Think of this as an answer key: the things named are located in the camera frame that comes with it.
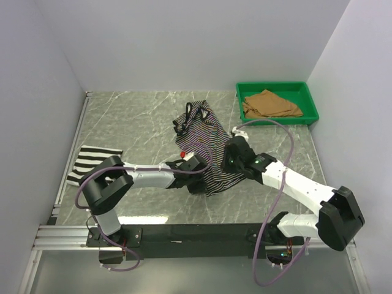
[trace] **green box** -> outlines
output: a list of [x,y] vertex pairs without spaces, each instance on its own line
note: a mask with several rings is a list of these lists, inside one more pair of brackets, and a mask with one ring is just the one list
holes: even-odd
[[[319,113],[314,105],[311,93],[306,83],[303,81],[266,81],[254,83],[238,83],[237,96],[239,102],[239,111],[243,122],[253,121],[256,118],[246,118],[243,110],[243,101],[245,97],[269,90],[276,95],[287,99],[302,110],[303,116],[299,118],[270,118],[281,124],[312,124],[319,120]],[[268,121],[258,121],[253,125],[273,124]]]

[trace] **brown cloth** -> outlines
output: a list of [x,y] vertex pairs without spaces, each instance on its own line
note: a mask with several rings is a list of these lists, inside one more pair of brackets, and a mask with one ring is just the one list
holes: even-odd
[[243,108],[246,118],[299,117],[304,115],[293,102],[283,99],[269,90],[245,97]]

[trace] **black wire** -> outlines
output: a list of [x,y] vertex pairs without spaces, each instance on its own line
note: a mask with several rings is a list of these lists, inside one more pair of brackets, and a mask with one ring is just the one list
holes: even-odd
[[92,216],[90,216],[87,220],[86,220],[86,227],[88,229],[88,232],[92,235],[92,231],[90,230],[90,228],[88,227],[88,221],[90,220],[90,218],[92,218]]

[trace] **gray marble tabletop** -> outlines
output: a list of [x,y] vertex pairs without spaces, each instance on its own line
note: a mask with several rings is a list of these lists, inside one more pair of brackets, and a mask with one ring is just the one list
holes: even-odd
[[[123,161],[159,164],[179,159],[172,121],[184,113],[186,102],[206,99],[225,130],[241,124],[235,91],[93,92],[88,98],[75,150],[81,145],[123,149]],[[322,170],[307,126],[289,127],[295,139],[290,167],[324,183]],[[276,126],[247,126],[249,144],[284,160],[290,140]],[[74,205],[76,187],[67,185],[62,195],[58,225],[83,225],[88,214]],[[131,189],[116,211],[122,223],[210,224],[261,222],[277,194],[275,189],[244,180],[217,195],[191,195],[182,189]],[[284,195],[274,213],[309,213]]]

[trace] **white wall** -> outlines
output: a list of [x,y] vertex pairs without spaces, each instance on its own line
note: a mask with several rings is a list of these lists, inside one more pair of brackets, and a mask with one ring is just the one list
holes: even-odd
[[84,94],[33,0],[0,1],[0,293],[16,293]]
[[351,188],[366,224],[356,241],[373,293],[391,293],[392,2],[351,0],[308,85],[329,184]]
[[307,80],[349,0],[36,0],[86,90]]

